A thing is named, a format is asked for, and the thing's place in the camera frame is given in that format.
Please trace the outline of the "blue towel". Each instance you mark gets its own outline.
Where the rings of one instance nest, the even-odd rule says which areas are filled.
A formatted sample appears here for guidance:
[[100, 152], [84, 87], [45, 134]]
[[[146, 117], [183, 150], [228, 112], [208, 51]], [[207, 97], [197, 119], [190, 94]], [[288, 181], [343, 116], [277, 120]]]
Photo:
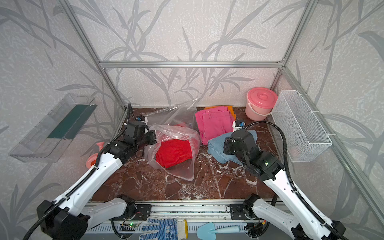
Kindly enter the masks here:
[[226, 157], [223, 152], [225, 138], [229, 137], [230, 134], [231, 133], [223, 134], [219, 137], [209, 140], [209, 143], [208, 143], [208, 153], [211, 154], [213, 158], [216, 159], [221, 164], [225, 164], [227, 162], [233, 162], [230, 159], [230, 157]]

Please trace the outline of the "pink garment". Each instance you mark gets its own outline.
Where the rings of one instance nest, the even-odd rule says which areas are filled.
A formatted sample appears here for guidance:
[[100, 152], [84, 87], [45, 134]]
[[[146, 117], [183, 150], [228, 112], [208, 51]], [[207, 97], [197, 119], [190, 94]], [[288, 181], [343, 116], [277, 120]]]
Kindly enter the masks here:
[[207, 145], [211, 139], [233, 132], [235, 120], [226, 107], [198, 111], [195, 118], [203, 145]]

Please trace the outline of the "orange trousers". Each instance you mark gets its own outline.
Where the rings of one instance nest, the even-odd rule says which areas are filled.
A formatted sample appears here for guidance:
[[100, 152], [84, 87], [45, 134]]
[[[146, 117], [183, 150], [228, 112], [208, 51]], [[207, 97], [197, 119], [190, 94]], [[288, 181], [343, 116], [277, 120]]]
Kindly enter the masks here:
[[210, 106], [210, 107], [205, 107], [205, 110], [214, 109], [214, 108], [223, 108], [223, 107], [226, 107], [228, 109], [228, 111], [231, 113], [234, 120], [237, 119], [236, 114], [235, 114], [234, 109], [233, 109], [233, 106]]

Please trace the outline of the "red garment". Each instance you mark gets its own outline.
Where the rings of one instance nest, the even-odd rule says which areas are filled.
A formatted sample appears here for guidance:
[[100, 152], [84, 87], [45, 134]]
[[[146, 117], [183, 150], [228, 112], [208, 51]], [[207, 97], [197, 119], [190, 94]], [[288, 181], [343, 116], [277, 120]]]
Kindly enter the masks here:
[[192, 159], [192, 149], [188, 140], [172, 139], [161, 143], [156, 153], [156, 162], [168, 169]]

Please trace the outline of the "clear plastic vacuum bag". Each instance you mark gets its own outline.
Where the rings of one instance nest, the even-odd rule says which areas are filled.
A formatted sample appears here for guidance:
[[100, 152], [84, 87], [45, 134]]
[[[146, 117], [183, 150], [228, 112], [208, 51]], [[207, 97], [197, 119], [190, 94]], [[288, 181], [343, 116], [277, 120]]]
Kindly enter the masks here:
[[195, 178], [195, 160], [201, 146], [196, 130], [197, 102], [195, 99], [145, 114], [157, 138], [155, 145], [145, 147], [147, 164], [189, 182]]

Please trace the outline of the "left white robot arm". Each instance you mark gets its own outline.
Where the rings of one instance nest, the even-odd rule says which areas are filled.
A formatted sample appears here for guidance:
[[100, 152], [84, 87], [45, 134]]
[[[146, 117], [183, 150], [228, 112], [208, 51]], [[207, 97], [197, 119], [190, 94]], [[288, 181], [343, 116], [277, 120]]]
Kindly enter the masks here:
[[156, 133], [150, 130], [146, 117], [134, 116], [132, 105], [127, 105], [125, 127], [97, 153], [95, 164], [68, 190], [54, 201], [43, 201], [37, 208], [38, 220], [24, 235], [28, 240], [40, 228], [54, 240], [79, 240], [87, 230], [106, 220], [133, 213], [134, 203], [122, 196], [98, 205], [86, 212], [86, 204], [104, 182], [145, 146], [156, 143]]

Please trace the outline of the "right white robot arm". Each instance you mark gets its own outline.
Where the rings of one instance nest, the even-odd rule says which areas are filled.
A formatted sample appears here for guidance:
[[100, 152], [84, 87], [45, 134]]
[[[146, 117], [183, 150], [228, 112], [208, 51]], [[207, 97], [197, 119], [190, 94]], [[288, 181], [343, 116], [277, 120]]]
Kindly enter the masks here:
[[277, 125], [269, 125], [282, 138], [282, 160], [261, 151], [246, 127], [234, 127], [224, 143], [224, 154], [236, 156], [244, 168], [273, 190], [291, 211], [287, 214], [254, 195], [249, 198], [252, 215], [279, 228], [293, 240], [344, 240], [344, 225], [323, 214], [294, 183], [289, 169], [287, 139]]

